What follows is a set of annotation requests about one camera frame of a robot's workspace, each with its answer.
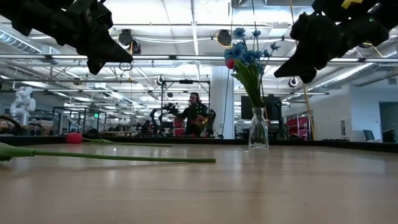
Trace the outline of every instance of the green stem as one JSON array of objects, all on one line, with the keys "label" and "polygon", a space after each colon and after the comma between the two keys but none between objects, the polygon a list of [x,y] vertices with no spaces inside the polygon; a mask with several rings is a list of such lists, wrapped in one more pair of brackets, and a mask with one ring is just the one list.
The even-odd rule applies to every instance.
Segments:
[{"label": "green stem", "polygon": [[99,139],[88,139],[88,138],[83,138],[84,141],[89,141],[92,142],[93,144],[118,144],[118,145],[126,145],[126,146],[153,146],[153,147],[173,147],[172,145],[166,145],[166,144],[145,144],[145,143],[130,143],[130,142],[100,142]]},{"label": "green stem", "polygon": [[62,157],[77,157],[89,159],[110,159],[119,161],[152,161],[152,162],[216,162],[216,159],[186,159],[186,158],[151,158],[151,157],[134,157],[134,156],[107,156],[86,153],[73,152],[47,152],[34,151],[34,156],[62,156]]}]

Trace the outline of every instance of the column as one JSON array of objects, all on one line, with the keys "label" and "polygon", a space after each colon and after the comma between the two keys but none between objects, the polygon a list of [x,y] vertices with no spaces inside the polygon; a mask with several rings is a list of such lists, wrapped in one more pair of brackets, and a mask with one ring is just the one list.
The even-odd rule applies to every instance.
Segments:
[{"label": "column", "polygon": [[214,135],[222,134],[225,139],[235,138],[234,77],[231,72],[228,75],[228,68],[225,66],[211,68],[210,104],[211,109],[216,112]]}]

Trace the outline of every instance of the table surface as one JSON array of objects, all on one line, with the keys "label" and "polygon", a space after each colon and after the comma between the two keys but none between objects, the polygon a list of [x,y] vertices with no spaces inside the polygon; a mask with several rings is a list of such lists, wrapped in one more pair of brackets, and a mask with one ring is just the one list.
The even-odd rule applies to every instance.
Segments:
[{"label": "table surface", "polygon": [[1,223],[393,223],[398,156],[327,147],[33,146],[216,164],[30,157],[0,162]]}]

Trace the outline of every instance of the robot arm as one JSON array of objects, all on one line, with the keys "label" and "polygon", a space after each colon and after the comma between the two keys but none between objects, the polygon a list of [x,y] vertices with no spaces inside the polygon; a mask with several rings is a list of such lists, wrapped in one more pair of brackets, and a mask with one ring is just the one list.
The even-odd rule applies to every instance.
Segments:
[{"label": "robot arm", "polygon": [[0,15],[28,36],[36,29],[87,55],[87,66],[98,74],[106,62],[132,62],[132,56],[109,35],[112,13],[105,0],[0,0]]},{"label": "robot arm", "polygon": [[299,76],[310,83],[329,60],[364,42],[378,46],[398,25],[396,0],[315,0],[312,7],[313,14],[303,13],[293,24],[290,36],[298,41],[296,52],[275,77]]}]

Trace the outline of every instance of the red rose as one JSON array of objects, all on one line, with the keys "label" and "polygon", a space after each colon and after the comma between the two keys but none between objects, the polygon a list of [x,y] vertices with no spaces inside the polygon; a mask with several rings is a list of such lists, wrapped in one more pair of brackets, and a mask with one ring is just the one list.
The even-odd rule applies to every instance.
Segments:
[{"label": "red rose", "polygon": [[228,62],[226,63],[227,68],[232,69],[235,66],[234,60],[229,59]]}]

